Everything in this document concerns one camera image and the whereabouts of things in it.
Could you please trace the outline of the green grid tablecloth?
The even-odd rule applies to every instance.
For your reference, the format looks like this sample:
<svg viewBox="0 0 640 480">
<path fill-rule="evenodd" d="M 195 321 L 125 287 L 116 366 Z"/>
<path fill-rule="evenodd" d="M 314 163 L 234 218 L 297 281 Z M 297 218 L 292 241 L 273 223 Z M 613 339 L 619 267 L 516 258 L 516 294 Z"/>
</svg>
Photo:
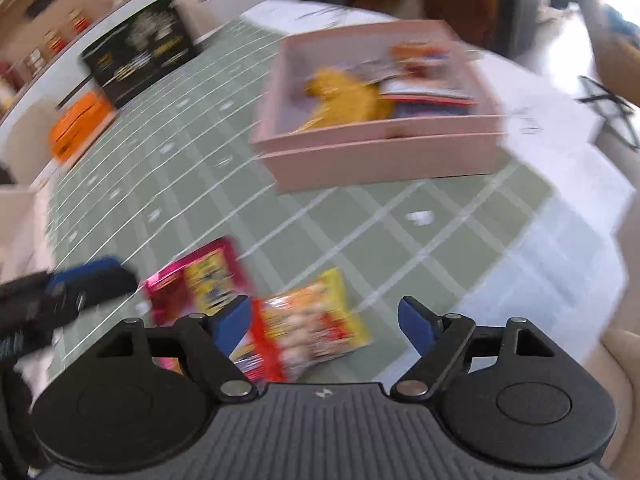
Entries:
<svg viewBox="0 0 640 480">
<path fill-rule="evenodd" d="M 47 231 L 56 263 L 113 255 L 148 276 L 218 237 L 234 241 L 250 284 L 268 296 L 340 270 L 372 340 L 313 367 L 312 382 L 381 380 L 409 346 L 398 300 L 436 312 L 527 269 L 508 249 L 550 185 L 508 158 L 492 176 L 280 194 L 250 148 L 274 32 L 236 20 L 203 53 L 132 101 L 104 139 L 58 179 Z"/>
</svg>

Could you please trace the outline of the black plum snack bag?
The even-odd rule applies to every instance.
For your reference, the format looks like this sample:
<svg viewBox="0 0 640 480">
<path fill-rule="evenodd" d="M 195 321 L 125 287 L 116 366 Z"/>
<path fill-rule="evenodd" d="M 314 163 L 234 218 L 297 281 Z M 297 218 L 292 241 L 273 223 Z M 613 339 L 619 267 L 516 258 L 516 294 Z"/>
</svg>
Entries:
<svg viewBox="0 0 640 480">
<path fill-rule="evenodd" d="M 80 59 L 111 104 L 122 108 L 200 53 L 176 0 L 156 0 L 86 47 Z"/>
</svg>

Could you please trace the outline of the beige dining chair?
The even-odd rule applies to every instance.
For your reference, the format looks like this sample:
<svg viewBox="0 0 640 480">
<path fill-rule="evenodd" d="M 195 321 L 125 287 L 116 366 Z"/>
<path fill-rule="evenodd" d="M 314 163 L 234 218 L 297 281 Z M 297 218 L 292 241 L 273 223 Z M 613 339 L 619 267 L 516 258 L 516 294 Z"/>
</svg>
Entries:
<svg viewBox="0 0 640 480">
<path fill-rule="evenodd" d="M 13 183 L 31 185 L 50 162 L 49 134 L 60 117 L 55 107 L 36 103 L 14 122 L 1 149 L 2 166 Z"/>
</svg>

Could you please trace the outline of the white rice cracker packet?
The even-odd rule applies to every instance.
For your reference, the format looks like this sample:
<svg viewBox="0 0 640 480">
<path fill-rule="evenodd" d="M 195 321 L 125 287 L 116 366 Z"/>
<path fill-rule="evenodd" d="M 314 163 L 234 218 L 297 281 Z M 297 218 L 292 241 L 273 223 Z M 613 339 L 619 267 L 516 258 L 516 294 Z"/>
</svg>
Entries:
<svg viewBox="0 0 640 480">
<path fill-rule="evenodd" d="M 378 84 L 381 98 L 399 103 L 473 107 L 477 99 L 451 78 L 395 77 Z"/>
</svg>

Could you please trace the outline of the red yellow small snack packet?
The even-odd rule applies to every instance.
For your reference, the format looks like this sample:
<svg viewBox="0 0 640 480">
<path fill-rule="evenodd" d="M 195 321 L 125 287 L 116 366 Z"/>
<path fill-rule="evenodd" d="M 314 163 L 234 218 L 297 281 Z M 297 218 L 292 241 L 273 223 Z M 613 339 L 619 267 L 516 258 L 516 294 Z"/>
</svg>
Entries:
<svg viewBox="0 0 640 480">
<path fill-rule="evenodd" d="M 295 382 L 311 367 L 367 347 L 372 337 L 352 310 L 340 270 L 259 299 L 252 328 L 232 352 L 253 382 Z"/>
</svg>

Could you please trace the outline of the red chicken snack pouch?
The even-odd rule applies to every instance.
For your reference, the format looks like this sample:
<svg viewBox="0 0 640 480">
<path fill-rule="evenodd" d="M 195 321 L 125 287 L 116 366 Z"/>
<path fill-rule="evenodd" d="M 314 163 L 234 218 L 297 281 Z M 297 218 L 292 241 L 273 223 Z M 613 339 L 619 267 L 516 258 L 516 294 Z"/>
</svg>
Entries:
<svg viewBox="0 0 640 480">
<path fill-rule="evenodd" d="M 265 379 L 264 362 L 256 347 L 262 322 L 260 302 L 239 262 L 230 236 L 196 248 L 171 261 L 143 282 L 155 324 L 169 326 L 190 313 L 213 315 L 241 295 L 250 298 L 250 325 L 233 346 L 230 359 L 253 382 Z"/>
</svg>

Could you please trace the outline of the chair with brown jacket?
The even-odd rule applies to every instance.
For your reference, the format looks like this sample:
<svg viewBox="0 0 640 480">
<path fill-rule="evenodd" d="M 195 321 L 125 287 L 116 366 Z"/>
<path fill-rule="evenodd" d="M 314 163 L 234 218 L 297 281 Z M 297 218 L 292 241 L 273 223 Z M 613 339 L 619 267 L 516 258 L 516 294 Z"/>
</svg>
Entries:
<svg viewBox="0 0 640 480">
<path fill-rule="evenodd" d="M 591 44 L 596 78 L 579 78 L 591 107 L 623 144 L 639 149 L 639 0 L 550 0 L 564 10 L 577 4 Z"/>
</svg>

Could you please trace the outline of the pink cardboard gift box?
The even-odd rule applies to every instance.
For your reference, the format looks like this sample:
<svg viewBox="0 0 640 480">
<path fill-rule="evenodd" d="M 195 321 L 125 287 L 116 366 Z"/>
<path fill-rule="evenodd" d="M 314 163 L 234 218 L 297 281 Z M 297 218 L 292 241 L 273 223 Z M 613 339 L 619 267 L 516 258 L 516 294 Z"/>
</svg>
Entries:
<svg viewBox="0 0 640 480">
<path fill-rule="evenodd" d="M 250 137 L 283 193 L 491 174 L 503 112 L 444 21 L 284 38 Z"/>
</svg>

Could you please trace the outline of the orange tissue box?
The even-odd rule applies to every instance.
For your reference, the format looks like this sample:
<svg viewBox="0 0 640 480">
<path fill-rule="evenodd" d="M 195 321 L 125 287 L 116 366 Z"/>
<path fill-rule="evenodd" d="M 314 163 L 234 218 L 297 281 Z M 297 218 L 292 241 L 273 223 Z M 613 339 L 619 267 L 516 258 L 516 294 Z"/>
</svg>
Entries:
<svg viewBox="0 0 640 480">
<path fill-rule="evenodd" d="M 85 93 L 62 114 L 49 133 L 53 158 L 62 166 L 74 166 L 116 117 L 114 106 L 102 93 Z"/>
</svg>

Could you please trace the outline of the yellow biscuit packet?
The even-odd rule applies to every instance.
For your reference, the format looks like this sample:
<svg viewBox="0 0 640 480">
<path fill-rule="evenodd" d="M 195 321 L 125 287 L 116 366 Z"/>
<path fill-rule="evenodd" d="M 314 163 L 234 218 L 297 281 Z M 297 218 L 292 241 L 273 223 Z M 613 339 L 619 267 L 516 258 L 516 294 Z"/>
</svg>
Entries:
<svg viewBox="0 0 640 480">
<path fill-rule="evenodd" d="M 298 132 L 390 119 L 394 112 L 394 103 L 380 97 L 376 84 L 333 67 L 316 70 L 306 93 L 318 103 Z"/>
</svg>

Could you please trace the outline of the red quail egg packet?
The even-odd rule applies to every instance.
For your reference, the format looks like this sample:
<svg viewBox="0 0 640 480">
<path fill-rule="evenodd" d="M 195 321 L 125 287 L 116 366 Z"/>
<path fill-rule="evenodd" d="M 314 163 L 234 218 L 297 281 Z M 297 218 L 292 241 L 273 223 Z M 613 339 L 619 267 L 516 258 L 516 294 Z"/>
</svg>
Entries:
<svg viewBox="0 0 640 480">
<path fill-rule="evenodd" d="M 450 49 L 435 41 L 405 41 L 390 47 L 390 57 L 405 73 L 435 76 L 449 62 Z"/>
</svg>

